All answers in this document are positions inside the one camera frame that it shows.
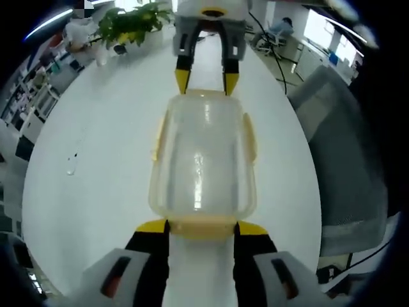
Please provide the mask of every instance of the clear plastic container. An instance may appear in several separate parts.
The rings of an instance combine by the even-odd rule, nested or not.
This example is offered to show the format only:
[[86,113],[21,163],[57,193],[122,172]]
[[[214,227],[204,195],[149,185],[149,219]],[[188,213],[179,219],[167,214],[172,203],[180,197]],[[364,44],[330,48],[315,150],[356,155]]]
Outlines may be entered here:
[[235,224],[256,206],[256,144],[239,101],[190,90],[174,97],[160,128],[150,206],[170,221]]

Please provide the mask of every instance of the black cable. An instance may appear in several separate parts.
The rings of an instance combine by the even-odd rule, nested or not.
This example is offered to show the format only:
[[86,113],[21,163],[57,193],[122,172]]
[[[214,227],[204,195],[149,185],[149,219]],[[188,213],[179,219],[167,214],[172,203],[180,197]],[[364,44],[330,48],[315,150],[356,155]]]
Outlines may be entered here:
[[279,59],[277,59],[277,55],[276,55],[275,50],[274,50],[274,45],[273,45],[273,43],[270,41],[270,37],[267,35],[267,33],[266,33],[266,31],[264,30],[263,26],[260,24],[260,21],[258,21],[257,18],[255,18],[255,16],[254,16],[250,11],[249,11],[249,14],[250,14],[250,16],[257,22],[257,24],[259,25],[259,27],[260,27],[261,30],[263,31],[263,34],[264,34],[264,36],[265,36],[265,40],[267,40],[267,42],[270,43],[270,45],[272,46],[274,58],[275,58],[275,60],[277,61],[277,64],[278,64],[278,66],[279,66],[279,68],[280,68],[280,72],[281,72],[281,75],[282,75],[282,81],[284,82],[284,93],[287,95],[287,82],[286,82],[286,78],[284,77],[284,72],[282,72],[282,68],[281,68]]
[[362,260],[359,260],[357,263],[351,265],[350,267],[346,268],[345,270],[342,270],[340,274],[349,271],[350,269],[352,269],[353,267],[356,267],[357,265],[361,264],[362,262],[365,262],[366,260],[374,257],[377,253],[379,253],[381,250],[383,250],[384,248],[386,248],[388,246],[388,244],[390,243],[390,240],[385,243],[381,248],[379,248],[377,251],[374,251],[372,254],[370,254],[369,256],[365,257]]

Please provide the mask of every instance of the potted plant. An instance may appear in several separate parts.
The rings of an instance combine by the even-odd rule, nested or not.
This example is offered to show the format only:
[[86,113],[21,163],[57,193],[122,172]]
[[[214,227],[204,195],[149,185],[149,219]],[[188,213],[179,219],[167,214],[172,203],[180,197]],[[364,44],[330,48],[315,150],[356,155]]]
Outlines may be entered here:
[[107,45],[136,43],[141,46],[151,33],[162,30],[164,22],[171,21],[170,9],[160,9],[163,2],[148,3],[126,12],[122,8],[110,9],[99,22],[99,34]]

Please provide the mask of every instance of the gray chair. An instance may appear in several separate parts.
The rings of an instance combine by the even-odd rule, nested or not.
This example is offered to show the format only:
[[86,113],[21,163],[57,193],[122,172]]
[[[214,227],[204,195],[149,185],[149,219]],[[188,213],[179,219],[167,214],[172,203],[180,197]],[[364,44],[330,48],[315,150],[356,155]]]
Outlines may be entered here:
[[321,197],[321,256],[376,247],[387,220],[387,188],[369,127],[330,67],[289,95],[314,160]]

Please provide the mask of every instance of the white table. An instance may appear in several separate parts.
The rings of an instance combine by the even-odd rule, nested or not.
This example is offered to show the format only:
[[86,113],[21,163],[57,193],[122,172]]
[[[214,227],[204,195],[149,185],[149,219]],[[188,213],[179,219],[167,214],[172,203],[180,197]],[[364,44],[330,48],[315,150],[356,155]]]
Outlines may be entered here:
[[[190,85],[222,89],[218,39],[197,45]],[[26,176],[23,232],[35,260],[63,294],[78,286],[85,268],[123,248],[138,225],[159,218],[148,205],[151,150],[167,103],[178,94],[175,66],[170,44],[144,60],[92,63],[42,129]],[[250,114],[258,141],[258,208],[249,221],[264,226],[278,250],[315,270],[320,194],[303,130],[252,50],[240,71],[233,96]],[[74,154],[75,173],[68,176],[67,160]]]

